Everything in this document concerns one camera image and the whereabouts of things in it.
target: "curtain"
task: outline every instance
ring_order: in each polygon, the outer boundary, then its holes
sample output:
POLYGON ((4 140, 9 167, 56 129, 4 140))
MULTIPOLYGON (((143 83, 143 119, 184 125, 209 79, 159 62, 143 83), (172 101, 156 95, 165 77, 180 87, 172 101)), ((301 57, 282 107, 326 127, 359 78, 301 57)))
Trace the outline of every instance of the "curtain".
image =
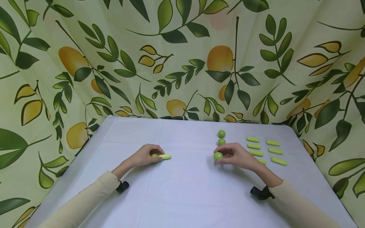
POLYGON ((364 13, 364 0, 1 1, 2 227, 26 224, 107 115, 286 124, 365 227, 364 13))

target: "yellow lemon print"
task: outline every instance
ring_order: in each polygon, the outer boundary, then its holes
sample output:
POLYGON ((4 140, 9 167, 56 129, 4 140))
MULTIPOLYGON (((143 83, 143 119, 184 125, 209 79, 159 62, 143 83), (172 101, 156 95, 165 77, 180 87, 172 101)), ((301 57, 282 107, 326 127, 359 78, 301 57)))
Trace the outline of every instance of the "yellow lemon print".
POLYGON ((86 123, 80 122, 72 126, 67 132, 67 144, 71 149, 82 147, 88 139, 86 123))
POLYGON ((208 70, 231 71, 233 67, 233 53, 227 46, 216 46, 210 50, 207 60, 208 70))
POLYGON ((103 92, 99 89, 99 86, 97 86, 95 79, 91 80, 91 88, 92 88, 95 92, 97 92, 97 93, 99 93, 99 94, 103 94, 103 92))
POLYGON ((222 88, 220 89, 220 91, 218 93, 218 98, 221 101, 225 101, 226 100, 226 98, 224 97, 224 93, 226 92, 226 88, 227 88, 227 85, 222 86, 222 88))
POLYGON ((167 111, 171 116, 182 116, 186 109, 186 104, 180 100, 170 100, 166 103, 167 111))
POLYGON ((289 119, 291 116, 298 114, 298 116, 303 115, 303 113, 301 111, 303 111, 303 109, 307 109, 311 106, 311 101, 308 100, 307 98, 304 99, 304 101, 302 101, 297 107, 295 107, 288 115, 287 115, 287 119, 289 119))
POLYGON ((72 47, 62 47, 58 51, 59 59, 65 66, 66 70, 72 77, 82 67, 89 67, 88 61, 80 54, 79 51, 72 47))

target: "right hand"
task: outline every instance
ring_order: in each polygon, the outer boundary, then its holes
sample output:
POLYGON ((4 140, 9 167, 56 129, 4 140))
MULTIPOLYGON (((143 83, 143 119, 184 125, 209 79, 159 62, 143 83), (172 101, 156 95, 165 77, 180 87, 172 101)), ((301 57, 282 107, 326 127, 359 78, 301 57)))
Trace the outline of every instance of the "right hand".
POLYGON ((232 164, 251 171, 255 171, 263 166, 263 164, 239 143, 223 144, 214 150, 214 153, 216 152, 221 152, 223 154, 223 158, 217 161, 219 164, 232 164))

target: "hand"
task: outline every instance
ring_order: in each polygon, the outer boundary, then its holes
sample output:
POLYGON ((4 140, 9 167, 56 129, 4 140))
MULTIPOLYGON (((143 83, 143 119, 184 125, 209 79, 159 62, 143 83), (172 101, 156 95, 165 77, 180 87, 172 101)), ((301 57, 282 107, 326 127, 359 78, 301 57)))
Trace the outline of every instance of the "hand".
POLYGON ((151 157, 152 154, 165 154, 164 150, 159 145, 146 144, 143 145, 136 153, 132 154, 126 161, 133 166, 144 166, 149 163, 159 162, 162 157, 151 157))
POLYGON ((251 171, 263 166, 239 143, 223 144, 214 150, 214 153, 216 152, 223 154, 223 158, 217 161, 219 164, 232 164, 251 171))

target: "small green object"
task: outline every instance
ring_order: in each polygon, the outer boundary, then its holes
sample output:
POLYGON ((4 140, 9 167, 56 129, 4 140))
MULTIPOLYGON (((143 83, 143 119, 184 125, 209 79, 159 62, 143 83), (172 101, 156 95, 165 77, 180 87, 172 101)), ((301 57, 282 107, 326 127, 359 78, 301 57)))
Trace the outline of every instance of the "small green object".
POLYGON ((254 137, 246 137, 246 140, 250 141, 250 142, 254 142, 254 143, 259 143, 260 142, 260 139, 254 138, 254 137))
POLYGON ((226 132, 224 130, 218 131, 218 137, 224 138, 226 136, 226 132))
POLYGON ((267 140, 266 144, 271 145, 271 146, 280 146, 280 142, 272 141, 272 140, 267 140))
POLYGON ((218 146, 225 144, 226 141, 224 139, 218 139, 218 146))
POLYGON ((248 147, 248 148, 251 148, 251 149, 255 149, 255 150, 259 150, 259 149, 261 149, 261 146, 260 146, 260 145, 258 145, 258 144, 253 144, 253 143, 248 143, 248 144, 247 144, 247 147, 248 147))
POLYGON ((216 152, 213 155, 214 160, 218 161, 219 159, 221 159, 223 157, 223 154, 221 152, 216 152))

